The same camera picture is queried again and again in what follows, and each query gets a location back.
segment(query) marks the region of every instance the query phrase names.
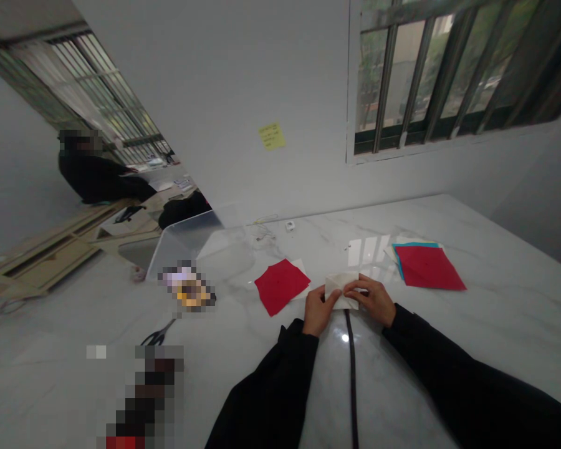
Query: square red paper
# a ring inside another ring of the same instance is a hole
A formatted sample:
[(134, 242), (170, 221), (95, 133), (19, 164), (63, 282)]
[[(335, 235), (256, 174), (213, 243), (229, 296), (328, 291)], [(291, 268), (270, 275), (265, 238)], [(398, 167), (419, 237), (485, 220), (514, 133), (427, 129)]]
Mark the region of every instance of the square red paper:
[(268, 315), (274, 316), (310, 284), (310, 279), (284, 259), (269, 266), (255, 284)]
[(444, 290), (467, 290), (442, 248), (396, 246), (405, 284)]

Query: marble surface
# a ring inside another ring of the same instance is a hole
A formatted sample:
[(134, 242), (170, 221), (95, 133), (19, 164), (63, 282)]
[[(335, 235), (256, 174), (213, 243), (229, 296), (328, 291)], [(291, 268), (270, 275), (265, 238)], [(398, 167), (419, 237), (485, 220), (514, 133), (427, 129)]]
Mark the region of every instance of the marble surface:
[[(395, 302), (473, 357), (561, 401), (559, 263), (446, 195), (294, 221), (291, 233), (285, 221), (217, 231), (202, 250), (198, 267), (216, 278), (216, 307), (183, 314), (166, 337), (185, 354), (179, 446), (204, 446), (230, 389), (256, 368), (281, 325), (303, 318), (303, 301), (269, 317), (253, 283), (284, 258), (301, 258), (313, 286), (343, 271), (385, 283)], [(468, 290), (405, 286), (383, 251), (398, 236), (442, 243)], [(232, 248), (232, 255), (224, 248)], [(165, 314), (159, 325), (169, 318)], [(381, 327), (363, 311), (352, 312), (352, 325), (361, 446), (456, 447), (420, 383), (381, 337)], [(320, 338), (300, 447), (351, 445), (346, 333), (345, 317), (335, 311)]]
[[(561, 401), (559, 263), (446, 195), (294, 221), (292, 233), (284, 221), (214, 232), (201, 251), (198, 265), (215, 278), (218, 301), (212, 311), (183, 314), (166, 335), (185, 359), (173, 447), (203, 447), (230, 389), (281, 325), (303, 318), (303, 300), (269, 317), (253, 284), (283, 258), (301, 258), (313, 286), (328, 273), (369, 274), (473, 357)], [(405, 286), (382, 251), (398, 236), (444, 244), (468, 291)], [(171, 316), (164, 287), (129, 277), (128, 266), (102, 256), (48, 298), (0, 317), (0, 448), (96, 447), (138, 369), (134, 345)], [(352, 326), (360, 446), (456, 447), (380, 326), (362, 311), (352, 312)], [(351, 445), (346, 333), (335, 311), (320, 338), (302, 448)], [(87, 345), (106, 345), (107, 358), (88, 360)]]

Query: ceiling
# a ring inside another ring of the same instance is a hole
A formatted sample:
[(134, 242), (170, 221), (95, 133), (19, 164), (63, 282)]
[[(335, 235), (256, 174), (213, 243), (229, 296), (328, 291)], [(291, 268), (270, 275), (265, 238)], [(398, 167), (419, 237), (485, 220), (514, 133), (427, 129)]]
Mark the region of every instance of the ceiling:
[(0, 0), (0, 39), (83, 21), (71, 0)]

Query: white marble table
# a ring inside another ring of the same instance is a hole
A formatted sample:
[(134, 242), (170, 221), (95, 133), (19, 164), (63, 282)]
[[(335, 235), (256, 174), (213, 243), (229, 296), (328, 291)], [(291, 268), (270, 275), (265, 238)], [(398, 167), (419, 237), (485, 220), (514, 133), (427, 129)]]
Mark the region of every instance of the white marble table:
[[(303, 301), (269, 317), (253, 283), (268, 265), (284, 258), (301, 258), (313, 286), (323, 284), (328, 273), (342, 271), (360, 271), (384, 282), (395, 302), (473, 357), (561, 402), (559, 263), (447, 195), (294, 221), (291, 233), (285, 221), (266, 223), (266, 230), (246, 227), (253, 251), (229, 267), (229, 279), (215, 282), (214, 311), (184, 314), (168, 331), (165, 343), (182, 345), (185, 355), (177, 447), (204, 446), (230, 389), (256, 368), (281, 325), (303, 318)], [(468, 290), (405, 286), (381, 248), (397, 236), (443, 243)], [(164, 294), (163, 287), (158, 289)], [(166, 313), (160, 325), (169, 319)], [(361, 311), (352, 313), (352, 325), (361, 447), (456, 447), (421, 384), (380, 335), (380, 326)], [(351, 447), (346, 333), (345, 317), (335, 311), (320, 338), (302, 448)]]

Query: tiled floor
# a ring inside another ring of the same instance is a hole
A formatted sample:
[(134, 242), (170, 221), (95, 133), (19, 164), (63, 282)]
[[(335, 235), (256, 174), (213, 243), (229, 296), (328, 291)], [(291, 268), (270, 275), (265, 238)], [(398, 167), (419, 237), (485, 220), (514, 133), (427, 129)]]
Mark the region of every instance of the tiled floor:
[[(133, 383), (134, 345), (165, 311), (161, 290), (99, 255), (47, 298), (1, 316), (0, 448), (96, 447)], [(106, 345), (107, 358), (88, 360), (88, 345)]]

